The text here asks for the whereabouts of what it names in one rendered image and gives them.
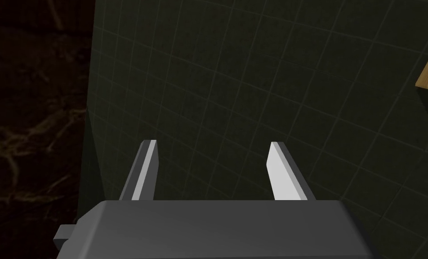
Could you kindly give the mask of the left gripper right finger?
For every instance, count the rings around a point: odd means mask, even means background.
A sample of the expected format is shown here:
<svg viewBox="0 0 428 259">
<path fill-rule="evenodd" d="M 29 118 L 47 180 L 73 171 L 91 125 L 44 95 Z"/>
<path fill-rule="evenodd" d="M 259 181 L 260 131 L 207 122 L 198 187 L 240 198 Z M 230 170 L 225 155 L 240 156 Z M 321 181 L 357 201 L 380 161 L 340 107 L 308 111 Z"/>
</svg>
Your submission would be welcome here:
<svg viewBox="0 0 428 259">
<path fill-rule="evenodd" d="M 284 142 L 271 142 L 266 168 L 275 200 L 315 200 Z"/>
</svg>

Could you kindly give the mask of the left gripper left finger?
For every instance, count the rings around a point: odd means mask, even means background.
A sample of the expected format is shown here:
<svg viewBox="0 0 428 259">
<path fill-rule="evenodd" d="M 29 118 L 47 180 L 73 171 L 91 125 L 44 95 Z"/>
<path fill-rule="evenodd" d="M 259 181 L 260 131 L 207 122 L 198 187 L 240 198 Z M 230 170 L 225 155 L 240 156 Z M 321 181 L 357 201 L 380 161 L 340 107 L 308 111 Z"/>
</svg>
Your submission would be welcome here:
<svg viewBox="0 0 428 259">
<path fill-rule="evenodd" d="M 159 168 L 156 140 L 143 140 L 122 189 L 120 200 L 153 200 Z"/>
</svg>

